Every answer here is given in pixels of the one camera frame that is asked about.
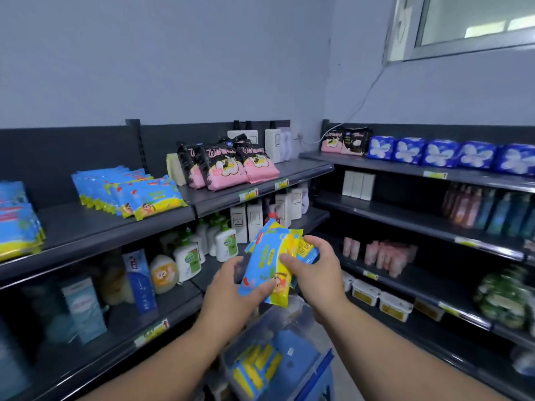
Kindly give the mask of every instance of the white wall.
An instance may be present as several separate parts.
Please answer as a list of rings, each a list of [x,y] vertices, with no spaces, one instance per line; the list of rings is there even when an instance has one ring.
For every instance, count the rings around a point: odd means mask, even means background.
[[[335,0],[325,118],[342,121],[381,70],[394,0]],[[385,69],[351,122],[535,125],[535,50],[499,50]]]
[[[0,0],[0,128],[290,119],[318,133],[333,0]]]

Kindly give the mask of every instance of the person's right hand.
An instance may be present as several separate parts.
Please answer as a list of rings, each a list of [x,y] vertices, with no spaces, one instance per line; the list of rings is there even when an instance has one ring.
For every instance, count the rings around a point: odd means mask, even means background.
[[[298,277],[304,298],[321,318],[325,318],[334,307],[347,301],[340,262],[329,242],[311,235],[304,239],[318,248],[319,260],[316,263],[307,265],[286,253],[279,259]]]

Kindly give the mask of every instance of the person's left hand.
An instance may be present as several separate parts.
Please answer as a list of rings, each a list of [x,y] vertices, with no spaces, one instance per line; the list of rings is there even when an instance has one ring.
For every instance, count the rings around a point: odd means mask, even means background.
[[[240,296],[234,284],[234,268],[243,256],[233,257],[223,263],[208,286],[201,313],[194,328],[222,348],[244,327],[255,308],[275,288],[272,278],[260,284],[249,295]]]

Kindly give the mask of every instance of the blue box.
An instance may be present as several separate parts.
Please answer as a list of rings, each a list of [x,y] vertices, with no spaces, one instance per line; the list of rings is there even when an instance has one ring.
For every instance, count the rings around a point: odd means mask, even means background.
[[[126,273],[132,286],[137,310],[142,314],[156,308],[156,297],[150,280],[149,265],[145,257],[145,250],[123,255]]]
[[[390,160],[396,142],[393,136],[372,136],[367,156],[371,159]]]
[[[424,138],[401,138],[396,146],[392,160],[417,165],[422,159],[424,148]]]
[[[496,152],[494,170],[500,173],[535,175],[535,146],[511,143]]]
[[[436,167],[457,166],[461,146],[456,141],[435,139],[430,141],[425,148],[422,165]]]
[[[106,332],[106,324],[91,277],[77,280],[62,288],[70,315],[82,344]]]
[[[468,141],[461,147],[459,166],[489,169],[497,146],[492,143]]]

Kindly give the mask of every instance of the forearm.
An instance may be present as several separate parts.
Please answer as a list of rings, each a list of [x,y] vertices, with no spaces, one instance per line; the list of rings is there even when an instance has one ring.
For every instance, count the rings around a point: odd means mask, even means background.
[[[505,400],[345,301],[326,330],[367,401]]]
[[[83,401],[189,399],[221,348],[208,334],[194,326],[149,359],[88,394]]]

